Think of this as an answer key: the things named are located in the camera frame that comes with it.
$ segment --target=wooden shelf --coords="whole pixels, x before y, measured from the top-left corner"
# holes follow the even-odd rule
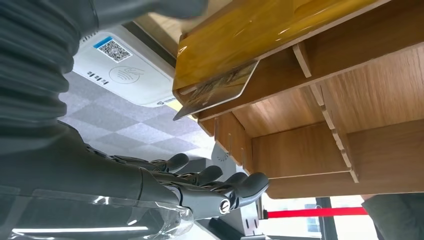
[[[392,0],[292,42],[199,124],[271,198],[424,192],[423,23]]]
[[[424,47],[325,82],[347,133],[424,119]]]
[[[351,133],[348,139],[359,171],[270,179],[274,199],[424,192],[424,120]]]
[[[252,146],[254,170],[270,179],[349,171],[325,122],[256,137]]]
[[[250,137],[260,137],[324,121],[308,87],[279,94],[233,111]]]
[[[243,94],[200,112],[207,120],[342,73],[424,42],[424,1],[393,0],[304,41],[311,77],[286,48],[259,63]]]

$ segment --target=red rope barrier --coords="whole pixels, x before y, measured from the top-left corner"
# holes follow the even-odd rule
[[[363,207],[315,208],[268,212],[269,219],[294,217],[332,217],[350,215],[368,215],[368,213]]]

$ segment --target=gray checkered carpet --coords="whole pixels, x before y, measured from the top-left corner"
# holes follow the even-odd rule
[[[60,120],[76,128],[93,148],[148,161],[177,153],[211,158],[214,139],[187,117],[172,121],[172,108],[137,106],[74,72],[65,77],[69,92],[59,98],[67,104],[67,114]]]

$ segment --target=qr code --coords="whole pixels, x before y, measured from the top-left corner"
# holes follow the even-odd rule
[[[98,49],[117,63],[132,56],[129,51],[125,50],[125,48],[114,40],[110,40]]]

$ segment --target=robotic arm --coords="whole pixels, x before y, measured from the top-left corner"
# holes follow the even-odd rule
[[[153,162],[107,156],[57,121],[66,114],[58,99],[69,87],[63,74],[72,70],[83,36],[148,12],[195,17],[206,5],[0,1],[0,239],[158,239],[175,234],[187,219],[219,217],[260,197],[268,187],[262,173],[237,173],[225,182],[214,181],[221,174],[216,168],[169,173],[187,156]],[[128,226],[116,227],[122,222]]]

